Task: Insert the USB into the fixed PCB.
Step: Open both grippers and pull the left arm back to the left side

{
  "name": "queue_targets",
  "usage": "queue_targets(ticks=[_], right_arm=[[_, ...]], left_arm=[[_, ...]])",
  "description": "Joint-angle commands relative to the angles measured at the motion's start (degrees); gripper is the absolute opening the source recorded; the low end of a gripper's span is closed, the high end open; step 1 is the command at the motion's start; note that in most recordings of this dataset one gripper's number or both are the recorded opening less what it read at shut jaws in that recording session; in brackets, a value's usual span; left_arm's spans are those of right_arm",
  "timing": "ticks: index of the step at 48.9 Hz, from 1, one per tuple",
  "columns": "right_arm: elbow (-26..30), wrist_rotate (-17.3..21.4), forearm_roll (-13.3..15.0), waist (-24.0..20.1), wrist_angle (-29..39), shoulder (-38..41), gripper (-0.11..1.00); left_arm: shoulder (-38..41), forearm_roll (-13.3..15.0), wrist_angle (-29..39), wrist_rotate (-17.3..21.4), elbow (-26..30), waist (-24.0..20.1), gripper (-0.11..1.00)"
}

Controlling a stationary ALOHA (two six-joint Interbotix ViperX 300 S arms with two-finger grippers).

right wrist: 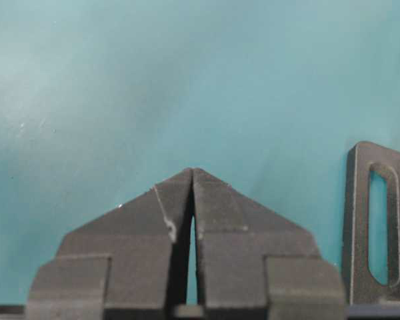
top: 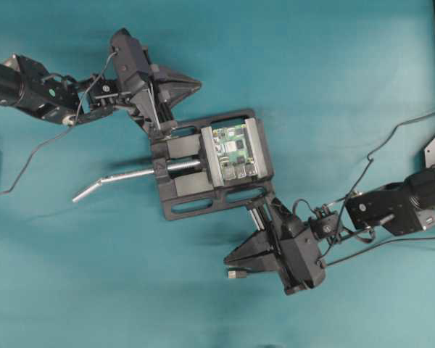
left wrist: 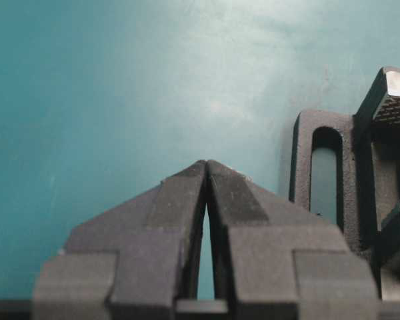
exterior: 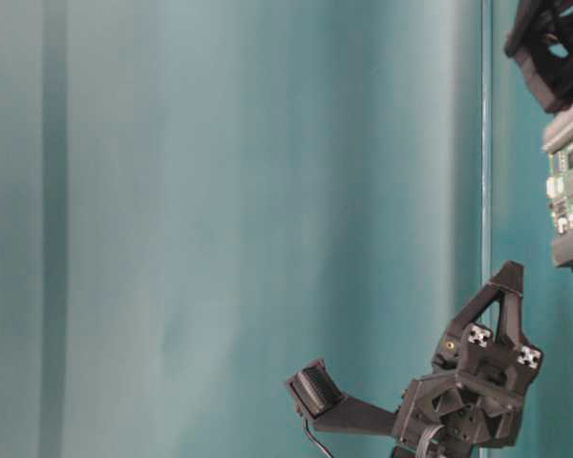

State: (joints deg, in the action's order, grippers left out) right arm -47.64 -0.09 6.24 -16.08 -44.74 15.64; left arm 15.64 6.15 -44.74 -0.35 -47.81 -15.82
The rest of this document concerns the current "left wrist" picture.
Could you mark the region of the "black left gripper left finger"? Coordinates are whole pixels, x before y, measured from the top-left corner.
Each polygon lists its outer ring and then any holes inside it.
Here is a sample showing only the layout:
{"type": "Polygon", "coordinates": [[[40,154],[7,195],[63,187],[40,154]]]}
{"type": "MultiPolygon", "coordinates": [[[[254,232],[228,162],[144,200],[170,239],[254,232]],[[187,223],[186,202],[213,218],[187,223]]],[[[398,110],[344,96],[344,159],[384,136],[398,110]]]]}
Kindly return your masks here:
{"type": "Polygon", "coordinates": [[[207,164],[200,160],[74,227],[35,281],[34,319],[172,319],[196,294],[207,164]]]}

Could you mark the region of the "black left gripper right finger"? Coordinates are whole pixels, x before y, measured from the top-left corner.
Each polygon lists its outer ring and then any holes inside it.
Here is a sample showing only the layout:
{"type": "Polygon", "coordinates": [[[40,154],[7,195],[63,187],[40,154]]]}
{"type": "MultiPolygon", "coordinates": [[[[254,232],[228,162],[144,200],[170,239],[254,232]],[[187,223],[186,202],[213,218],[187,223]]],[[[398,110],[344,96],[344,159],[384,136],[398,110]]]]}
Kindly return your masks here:
{"type": "Polygon", "coordinates": [[[339,228],[207,162],[215,265],[236,319],[376,319],[377,288],[339,228]]]}

